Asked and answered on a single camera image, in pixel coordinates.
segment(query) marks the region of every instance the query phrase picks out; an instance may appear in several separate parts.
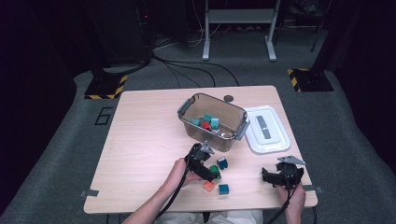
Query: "table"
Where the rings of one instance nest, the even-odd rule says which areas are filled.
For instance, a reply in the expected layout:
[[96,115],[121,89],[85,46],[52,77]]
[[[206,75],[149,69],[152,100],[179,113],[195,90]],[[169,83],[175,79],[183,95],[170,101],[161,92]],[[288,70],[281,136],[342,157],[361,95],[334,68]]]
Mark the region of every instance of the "table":
[[269,34],[265,36],[265,45],[267,46],[270,61],[276,61],[272,39],[280,0],[276,0],[274,8],[262,9],[209,9],[208,1],[205,0],[205,45],[202,57],[204,61],[209,60],[209,23],[271,23]]
[[[126,91],[119,101],[94,174],[84,211],[88,214],[120,214],[135,211],[163,183],[174,162],[185,157],[196,141],[187,136],[177,110],[197,92],[219,99],[233,96],[233,104],[243,108],[270,105],[279,115],[291,141],[287,151],[257,155],[251,152],[244,136],[228,152],[215,150],[205,162],[209,167],[226,157],[228,168],[217,184],[228,184],[230,193],[219,195],[218,186],[208,192],[204,181],[183,188],[167,211],[219,211],[234,209],[271,209],[281,206],[276,189],[262,181],[262,167],[277,173],[278,157],[293,155],[302,159],[282,103],[273,86],[224,87],[156,91]],[[311,185],[308,172],[302,178]],[[305,206],[318,202],[314,191],[306,194]]]

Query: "block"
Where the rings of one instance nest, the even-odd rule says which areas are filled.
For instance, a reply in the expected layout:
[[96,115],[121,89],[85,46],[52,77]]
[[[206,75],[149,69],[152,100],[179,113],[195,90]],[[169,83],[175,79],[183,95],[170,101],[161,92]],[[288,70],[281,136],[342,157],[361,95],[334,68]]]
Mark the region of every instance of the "block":
[[228,188],[227,184],[222,184],[219,185],[219,194],[229,194],[230,193],[230,189]]
[[202,121],[200,119],[192,119],[191,123],[201,127]]
[[220,169],[219,169],[219,167],[218,167],[217,165],[211,165],[211,166],[209,167],[209,170],[210,170],[212,173],[217,173],[217,174],[218,174],[218,177],[217,177],[216,179],[221,179]]
[[205,114],[205,115],[202,117],[202,120],[203,120],[203,121],[207,121],[207,122],[209,123],[210,120],[212,120],[212,116],[209,115],[209,114]]
[[212,118],[212,120],[210,120],[210,128],[217,130],[219,128],[219,119]]
[[209,124],[209,122],[207,122],[207,121],[202,122],[202,127],[205,128],[205,129],[207,129],[207,130],[210,130],[210,124]]
[[207,181],[206,180],[206,182],[204,183],[204,185],[203,185],[203,187],[204,187],[204,189],[206,189],[207,191],[212,191],[212,189],[214,188],[216,186],[216,184],[215,184],[215,182],[210,182],[210,181]]
[[220,170],[224,170],[224,168],[228,168],[228,162],[225,159],[225,157],[221,157],[220,159],[218,159],[217,164]]

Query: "small round object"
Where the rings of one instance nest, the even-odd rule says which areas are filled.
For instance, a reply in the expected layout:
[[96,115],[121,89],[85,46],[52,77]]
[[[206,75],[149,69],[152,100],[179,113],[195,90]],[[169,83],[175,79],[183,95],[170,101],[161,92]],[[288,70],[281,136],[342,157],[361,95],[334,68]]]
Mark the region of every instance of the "small round object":
[[224,99],[225,102],[230,103],[230,102],[233,101],[233,96],[225,95],[223,99]]

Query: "leg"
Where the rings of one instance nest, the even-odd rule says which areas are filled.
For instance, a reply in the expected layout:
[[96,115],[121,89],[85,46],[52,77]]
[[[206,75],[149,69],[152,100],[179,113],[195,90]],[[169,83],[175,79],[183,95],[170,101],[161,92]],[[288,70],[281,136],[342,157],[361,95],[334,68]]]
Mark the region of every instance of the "leg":
[[285,0],[280,1],[279,9],[278,9],[278,14],[277,14],[277,19],[276,19],[276,22],[277,22],[277,30],[276,30],[276,36],[275,36],[275,38],[274,38],[274,45],[276,45],[276,43],[277,43],[277,39],[278,39],[278,37],[279,37],[280,29],[281,29],[282,26],[283,26],[283,22],[284,22],[285,19],[286,19],[286,15],[288,14],[287,5],[288,5],[288,3],[285,2]]
[[262,224],[263,222],[262,210],[235,210],[211,213],[206,224]]
[[202,60],[209,60],[209,49],[210,49],[210,36],[209,36],[209,2],[205,0],[205,44],[204,44],[204,55]]
[[204,223],[202,213],[164,213],[154,224],[195,224]]
[[276,0],[276,5],[274,6],[273,18],[271,21],[270,33],[265,37],[265,44],[267,45],[268,56],[271,62],[276,62],[276,55],[275,55],[272,39],[276,25],[277,12],[279,11],[279,5],[280,5],[280,0]]

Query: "hand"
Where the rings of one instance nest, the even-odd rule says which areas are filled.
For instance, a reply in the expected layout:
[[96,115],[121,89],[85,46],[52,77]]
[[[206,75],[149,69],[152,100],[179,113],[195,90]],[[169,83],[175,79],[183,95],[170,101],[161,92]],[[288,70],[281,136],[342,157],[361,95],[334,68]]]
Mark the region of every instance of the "hand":
[[[276,189],[279,194],[279,200],[284,203],[288,199],[288,191],[279,185],[276,185]],[[303,188],[303,184],[300,182],[290,191],[290,195],[291,194],[293,194],[293,196],[291,197],[289,206],[286,209],[288,224],[301,223],[301,213],[303,212],[305,205],[305,190]]]
[[[169,173],[168,177],[166,178],[165,182],[163,183],[163,187],[167,188],[168,190],[175,191],[178,184],[180,183],[181,177],[184,175],[186,170],[186,162],[183,158],[178,159],[175,161],[175,164]],[[202,180],[200,176],[194,174],[190,171],[187,172],[186,179],[184,180],[183,187],[190,184],[191,181],[194,180]]]

